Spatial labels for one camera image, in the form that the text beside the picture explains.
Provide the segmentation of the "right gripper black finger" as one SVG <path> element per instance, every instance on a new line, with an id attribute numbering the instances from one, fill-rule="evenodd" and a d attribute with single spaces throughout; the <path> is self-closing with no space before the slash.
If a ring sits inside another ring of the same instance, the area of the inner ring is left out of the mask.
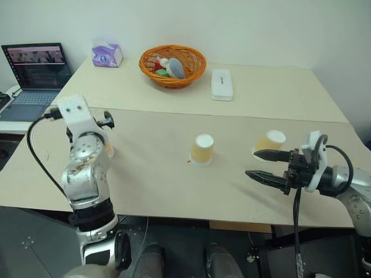
<path id="1" fill-rule="evenodd" d="M 274 188 L 278 188 L 280 190 L 284 190 L 286 187 L 287 179 L 283 177 L 278 177 L 273 175 L 272 173 L 268 173 L 266 171 L 261 170 L 246 170 L 245 174 L 250 177 L 251 179 Z"/>
<path id="2" fill-rule="evenodd" d="M 272 162 L 289 162 L 290 160 L 290 152 L 288 151 L 280 151 L 280 150 L 272 150 L 272 149 L 263 149 L 253 153 L 254 156 Z"/>

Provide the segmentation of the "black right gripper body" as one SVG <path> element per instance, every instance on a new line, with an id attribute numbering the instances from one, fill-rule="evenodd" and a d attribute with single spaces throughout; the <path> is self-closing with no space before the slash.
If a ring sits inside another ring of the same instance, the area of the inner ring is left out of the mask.
<path id="1" fill-rule="evenodd" d="M 299 149 L 289 151 L 288 170 L 284 172 L 283 177 L 286 179 L 286 184 L 283 190 L 285 195 L 288 195 L 292 188 L 309 186 L 313 173 L 310 165 L 305 159 L 305 156 L 299 154 Z"/>

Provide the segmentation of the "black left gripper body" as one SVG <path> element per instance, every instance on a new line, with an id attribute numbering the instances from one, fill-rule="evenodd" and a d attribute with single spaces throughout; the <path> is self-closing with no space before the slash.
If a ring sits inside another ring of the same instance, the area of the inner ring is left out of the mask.
<path id="1" fill-rule="evenodd" d="M 97 121 L 98 127 L 107 126 L 110 129 L 113 129 L 115 127 L 114 119 L 110 112 L 104 111 L 104 119 Z"/>

